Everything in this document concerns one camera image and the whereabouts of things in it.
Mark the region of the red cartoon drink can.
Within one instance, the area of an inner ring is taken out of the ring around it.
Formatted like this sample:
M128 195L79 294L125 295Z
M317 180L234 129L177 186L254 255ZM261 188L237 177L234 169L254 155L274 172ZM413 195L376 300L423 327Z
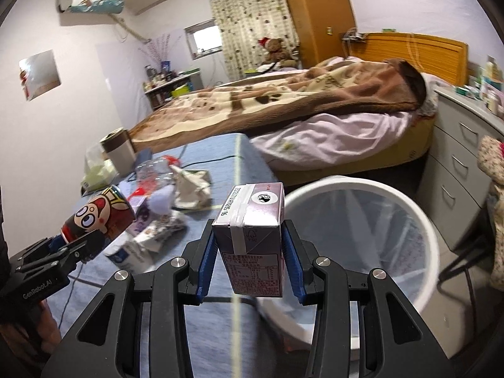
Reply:
M106 240L112 242L135 219L135 213L126 197L117 186L111 185L67 219L61 227L61 235L65 242L70 243L99 230Z

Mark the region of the white blue yogurt cup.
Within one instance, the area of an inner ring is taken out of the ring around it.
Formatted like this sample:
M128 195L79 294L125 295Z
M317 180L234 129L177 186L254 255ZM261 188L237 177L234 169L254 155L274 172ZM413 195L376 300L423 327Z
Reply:
M120 270L141 274L154 268L150 254L127 232L121 233L104 250L103 254Z

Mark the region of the printed paper cup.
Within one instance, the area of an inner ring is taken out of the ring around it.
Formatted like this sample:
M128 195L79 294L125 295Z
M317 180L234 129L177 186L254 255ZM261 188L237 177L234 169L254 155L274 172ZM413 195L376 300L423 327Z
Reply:
M186 227L186 216L179 211L154 219L133 240L151 253L158 253L176 232Z

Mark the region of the clear plastic cola bottle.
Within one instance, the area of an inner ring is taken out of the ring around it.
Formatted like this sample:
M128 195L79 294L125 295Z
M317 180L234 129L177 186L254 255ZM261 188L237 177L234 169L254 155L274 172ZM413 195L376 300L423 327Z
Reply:
M181 163L171 155L143 162L135 171L137 188L145 195L151 195L158 189L174 184L173 166L180 167Z

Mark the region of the white paper bag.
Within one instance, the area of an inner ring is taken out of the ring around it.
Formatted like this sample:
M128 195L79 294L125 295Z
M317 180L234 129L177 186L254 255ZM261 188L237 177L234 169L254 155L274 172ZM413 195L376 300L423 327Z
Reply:
M212 198L211 177L208 171L186 170L171 165L174 175L174 207L180 210L197 210L206 207Z

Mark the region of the pink milk carton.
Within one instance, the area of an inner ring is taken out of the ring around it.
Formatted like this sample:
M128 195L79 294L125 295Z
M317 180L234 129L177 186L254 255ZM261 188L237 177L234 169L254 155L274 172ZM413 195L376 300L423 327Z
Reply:
M236 185L228 195L213 228L235 294L282 296L283 217L281 182Z

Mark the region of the white round trash bin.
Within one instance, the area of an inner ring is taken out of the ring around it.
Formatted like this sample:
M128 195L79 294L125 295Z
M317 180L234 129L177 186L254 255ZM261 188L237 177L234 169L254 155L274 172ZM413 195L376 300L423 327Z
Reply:
M380 268L422 312L437 285L439 247L434 226L401 191L363 178L331 176L284 199L298 235L344 269Z

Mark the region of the pink snack wrapper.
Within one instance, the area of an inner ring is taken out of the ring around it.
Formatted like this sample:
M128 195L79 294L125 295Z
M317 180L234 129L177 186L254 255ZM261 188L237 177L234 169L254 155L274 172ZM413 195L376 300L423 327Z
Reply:
M131 236L137 236L144 231L158 216L150 210L149 199L147 197L135 197L132 199L132 208L135 219L126 229Z

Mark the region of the tissue pack in plastic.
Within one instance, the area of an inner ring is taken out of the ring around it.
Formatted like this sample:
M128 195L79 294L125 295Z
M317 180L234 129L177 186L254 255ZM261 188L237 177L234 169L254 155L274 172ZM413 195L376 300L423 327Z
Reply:
M117 177L118 172L104 153L100 143L87 148L84 155L84 177L81 189L85 194L106 188Z

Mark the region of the blue striped table cloth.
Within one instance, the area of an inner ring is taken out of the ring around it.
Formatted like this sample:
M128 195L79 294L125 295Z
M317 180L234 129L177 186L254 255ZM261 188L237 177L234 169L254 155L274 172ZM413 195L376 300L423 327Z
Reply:
M233 294L212 219L237 184L271 182L245 135L180 148L184 166L207 170L214 203L189 216L154 271L113 272L67 330L46 377L266 377L273 350L257 301Z

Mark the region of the grey drawer dresser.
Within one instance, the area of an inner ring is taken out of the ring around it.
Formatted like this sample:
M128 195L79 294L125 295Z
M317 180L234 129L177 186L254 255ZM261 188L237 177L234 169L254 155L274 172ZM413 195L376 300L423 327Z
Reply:
M453 251L486 205L490 178L478 168L478 147L485 136L503 139L503 120L452 89L435 93L437 115L417 201Z

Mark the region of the cluttered side shelf desk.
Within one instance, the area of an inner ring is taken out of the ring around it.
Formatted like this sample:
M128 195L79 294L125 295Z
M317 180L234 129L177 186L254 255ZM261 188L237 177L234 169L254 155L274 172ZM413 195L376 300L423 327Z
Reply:
M203 89L203 80L199 69L176 73L166 68L157 72L151 65L144 67L148 80L143 83L153 111L166 105L178 96Z

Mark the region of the floral clothes pile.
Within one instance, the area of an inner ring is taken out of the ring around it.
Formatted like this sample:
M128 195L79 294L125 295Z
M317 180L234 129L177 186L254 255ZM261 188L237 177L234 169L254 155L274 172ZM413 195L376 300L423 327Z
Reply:
M504 177L503 177L503 142L490 136L484 136L478 148L478 168L491 180L488 196L488 210L495 234L495 257L490 275L490 285L503 291L504 283Z

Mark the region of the pink bed sheet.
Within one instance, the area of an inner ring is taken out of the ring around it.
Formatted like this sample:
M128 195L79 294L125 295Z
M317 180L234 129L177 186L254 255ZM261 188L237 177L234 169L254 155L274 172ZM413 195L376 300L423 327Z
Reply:
M277 172L394 166L420 157L429 148L437 114L436 88L449 83L423 73L427 97L415 112L320 113L250 141Z

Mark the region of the brown patterned blanket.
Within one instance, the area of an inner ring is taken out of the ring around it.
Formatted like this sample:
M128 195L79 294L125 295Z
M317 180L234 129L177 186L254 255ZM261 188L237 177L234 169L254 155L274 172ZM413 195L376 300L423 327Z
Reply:
M129 131L136 149L161 152L227 133L277 131L320 113L398 113L426 99L422 75L406 60L343 61L286 78L198 90L172 100Z

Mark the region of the brown teddy bear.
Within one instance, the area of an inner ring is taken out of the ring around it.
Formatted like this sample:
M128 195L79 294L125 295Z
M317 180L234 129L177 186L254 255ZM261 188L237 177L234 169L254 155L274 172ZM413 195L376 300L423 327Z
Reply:
M278 65L279 67L297 67L297 61L285 48L281 38L263 37L258 41L266 51L262 65Z

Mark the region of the orange wooden headboard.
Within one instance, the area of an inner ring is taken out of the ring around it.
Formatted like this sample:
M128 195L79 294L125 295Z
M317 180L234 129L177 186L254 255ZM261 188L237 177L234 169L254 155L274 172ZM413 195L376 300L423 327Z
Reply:
M361 60L407 60L419 72L426 72L452 85L468 81L468 45L446 37L400 32L370 32L344 43L347 53Z

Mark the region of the patterned window curtain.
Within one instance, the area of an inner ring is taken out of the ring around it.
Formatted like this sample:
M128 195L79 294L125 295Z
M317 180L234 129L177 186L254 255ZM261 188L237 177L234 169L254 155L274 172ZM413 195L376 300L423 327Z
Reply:
M262 63L263 37L280 38L288 49L299 38L286 0L209 0L215 24L220 29L227 75L240 79Z

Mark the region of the orange wooden wardrobe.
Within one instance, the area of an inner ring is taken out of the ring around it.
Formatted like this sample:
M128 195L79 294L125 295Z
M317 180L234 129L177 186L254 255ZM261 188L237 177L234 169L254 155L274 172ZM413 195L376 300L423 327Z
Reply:
M344 56L342 37L355 27L350 0L286 0L299 38L301 64Z

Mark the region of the wall poster picture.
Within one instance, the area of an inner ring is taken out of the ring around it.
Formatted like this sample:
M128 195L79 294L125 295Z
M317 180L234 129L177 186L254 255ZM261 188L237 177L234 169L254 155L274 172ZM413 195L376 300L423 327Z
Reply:
M52 49L20 60L19 69L20 83L27 101L61 84Z

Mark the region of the small wall window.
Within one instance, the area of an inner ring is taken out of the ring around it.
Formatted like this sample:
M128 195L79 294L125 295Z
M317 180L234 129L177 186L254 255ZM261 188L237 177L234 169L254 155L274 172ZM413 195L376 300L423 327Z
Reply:
M185 36L194 60L222 50L221 30L214 19L185 28Z

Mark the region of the wall air conditioner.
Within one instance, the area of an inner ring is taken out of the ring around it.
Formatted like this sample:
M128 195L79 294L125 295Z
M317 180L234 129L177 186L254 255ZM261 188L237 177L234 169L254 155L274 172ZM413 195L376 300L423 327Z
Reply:
M57 0L61 13L120 14L124 7L125 0Z

